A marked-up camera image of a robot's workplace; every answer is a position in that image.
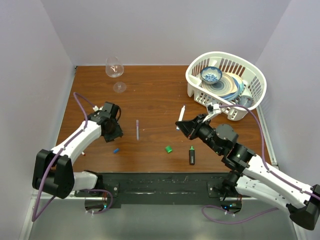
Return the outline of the purple highlighter pen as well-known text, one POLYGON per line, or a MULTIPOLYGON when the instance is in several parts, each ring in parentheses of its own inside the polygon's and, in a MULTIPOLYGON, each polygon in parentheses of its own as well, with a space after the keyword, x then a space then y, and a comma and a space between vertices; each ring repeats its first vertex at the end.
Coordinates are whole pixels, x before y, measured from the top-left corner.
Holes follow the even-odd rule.
POLYGON ((140 134, 139 134, 139 120, 136 120, 136 140, 139 141, 140 134))

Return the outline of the white blue acrylic marker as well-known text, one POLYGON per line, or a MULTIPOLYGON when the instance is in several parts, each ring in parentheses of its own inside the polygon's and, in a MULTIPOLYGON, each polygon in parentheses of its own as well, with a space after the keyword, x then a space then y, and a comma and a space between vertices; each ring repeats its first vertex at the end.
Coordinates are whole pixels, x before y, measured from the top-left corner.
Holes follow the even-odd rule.
POLYGON ((185 114, 185 110, 186 110, 186 105, 184 104, 183 107, 180 110, 180 114, 179 114, 179 117, 178 117, 178 121, 179 122, 183 120, 183 117, 184 117, 184 114, 185 114))

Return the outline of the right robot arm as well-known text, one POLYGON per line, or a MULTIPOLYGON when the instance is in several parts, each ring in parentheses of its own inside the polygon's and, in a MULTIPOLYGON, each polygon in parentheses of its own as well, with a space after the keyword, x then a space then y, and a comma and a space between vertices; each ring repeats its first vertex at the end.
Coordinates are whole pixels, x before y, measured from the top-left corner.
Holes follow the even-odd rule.
POLYGON ((189 140, 199 138, 230 169, 223 192, 262 200, 286 212, 298 226, 313 231, 320 217, 320 186, 300 182, 271 166, 253 150, 237 142, 239 135, 229 124, 210 126, 205 114, 176 121, 189 140))

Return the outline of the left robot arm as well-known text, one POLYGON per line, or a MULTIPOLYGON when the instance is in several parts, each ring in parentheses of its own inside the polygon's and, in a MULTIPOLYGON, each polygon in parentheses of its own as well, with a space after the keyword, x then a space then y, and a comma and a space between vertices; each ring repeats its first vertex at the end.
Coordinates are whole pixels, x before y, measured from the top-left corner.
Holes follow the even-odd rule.
POLYGON ((105 102, 87 115, 80 127, 62 143, 50 150, 40 150, 35 159, 32 187, 60 199, 73 191, 84 190, 99 196, 104 190, 102 175, 89 170, 74 172, 73 165, 100 137, 109 143, 124 135, 119 124, 121 113, 118 105, 105 102))

